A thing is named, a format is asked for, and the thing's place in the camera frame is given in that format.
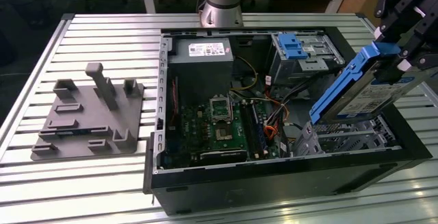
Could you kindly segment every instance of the sticker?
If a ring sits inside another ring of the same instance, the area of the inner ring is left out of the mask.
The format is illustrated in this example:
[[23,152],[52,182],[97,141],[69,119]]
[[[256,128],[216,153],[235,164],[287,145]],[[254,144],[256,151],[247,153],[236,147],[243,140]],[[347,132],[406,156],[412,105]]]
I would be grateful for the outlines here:
[[223,43],[202,43],[188,45],[189,56],[220,56],[226,55]]
[[283,142],[280,142],[280,148],[282,148],[282,150],[283,150],[284,152],[287,152],[287,146],[286,146],[286,144],[284,144]]
[[270,86],[271,85],[271,76],[266,76],[264,77],[264,82],[266,82],[266,84]]
[[310,46],[310,47],[303,47],[303,51],[315,51],[315,49]]
[[360,91],[354,100],[347,104],[338,117],[356,117],[371,113],[391,96],[402,91],[402,88],[414,80],[414,77],[403,77],[392,85],[374,80]]

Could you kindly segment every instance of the floor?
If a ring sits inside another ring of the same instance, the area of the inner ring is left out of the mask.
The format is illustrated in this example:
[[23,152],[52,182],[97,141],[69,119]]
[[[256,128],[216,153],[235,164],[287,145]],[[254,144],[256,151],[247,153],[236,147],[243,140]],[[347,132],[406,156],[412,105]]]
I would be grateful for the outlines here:
[[[193,7],[195,1],[188,3],[180,0],[156,1],[159,13],[189,13]],[[258,3],[248,1],[243,4],[244,12],[291,12],[288,10],[310,12],[299,6],[299,3],[288,6],[287,11],[282,4],[272,5],[266,1]],[[3,34],[11,44],[11,47],[4,48],[15,53],[15,59],[8,64],[1,62],[4,59],[0,55],[0,124],[8,115],[64,13],[145,13],[145,11],[140,0],[0,1],[0,36]],[[438,78],[427,83],[437,92]]]

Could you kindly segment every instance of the power supply label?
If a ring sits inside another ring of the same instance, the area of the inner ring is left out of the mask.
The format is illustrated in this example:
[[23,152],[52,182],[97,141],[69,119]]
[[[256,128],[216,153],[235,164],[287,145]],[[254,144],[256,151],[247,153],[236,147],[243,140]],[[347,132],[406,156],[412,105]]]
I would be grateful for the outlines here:
[[223,43],[199,43],[188,45],[189,56],[220,56],[226,55]]

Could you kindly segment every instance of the slotted aluminum surface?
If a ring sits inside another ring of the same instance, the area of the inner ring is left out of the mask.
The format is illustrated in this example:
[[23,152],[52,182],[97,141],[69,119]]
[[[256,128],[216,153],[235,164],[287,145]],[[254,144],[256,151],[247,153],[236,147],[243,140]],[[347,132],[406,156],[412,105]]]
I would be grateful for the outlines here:
[[[243,19],[247,27],[335,26],[355,51],[372,40],[368,24],[354,14],[246,14]],[[430,161],[358,193],[167,217],[157,201],[152,204],[152,196],[141,193],[145,140],[153,130],[159,34],[161,28],[196,28],[198,21],[193,14],[117,14],[76,15],[60,23],[31,76],[31,88],[24,90],[9,125],[3,127],[8,131],[0,147],[0,223],[434,221],[438,108],[437,96],[426,86],[414,89],[395,105],[434,155]],[[32,161],[31,146],[55,99],[55,81],[72,78],[77,85],[91,84],[83,72],[88,62],[103,63],[103,74],[113,84],[133,77],[147,87],[137,151],[103,159]]]

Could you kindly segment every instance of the blue plastic tab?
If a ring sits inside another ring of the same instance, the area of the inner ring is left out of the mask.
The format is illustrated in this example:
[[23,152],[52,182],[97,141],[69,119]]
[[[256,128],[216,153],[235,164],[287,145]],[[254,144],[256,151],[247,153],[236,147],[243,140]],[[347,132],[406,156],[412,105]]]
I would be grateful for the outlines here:
[[343,92],[346,87],[351,82],[355,82],[363,76],[363,73],[367,69],[363,69],[368,60],[378,56],[390,56],[400,52],[399,47],[394,43],[375,43],[362,48],[360,52],[356,54],[355,58],[348,63],[348,66],[344,68],[342,74],[336,78],[332,85],[326,90],[318,102],[314,104],[312,109],[310,110],[310,118],[312,124],[316,124],[324,109],[327,106],[332,105],[332,101],[338,97],[339,93]]
[[302,44],[292,33],[279,34],[279,44],[287,59],[307,59],[307,53],[302,49]]

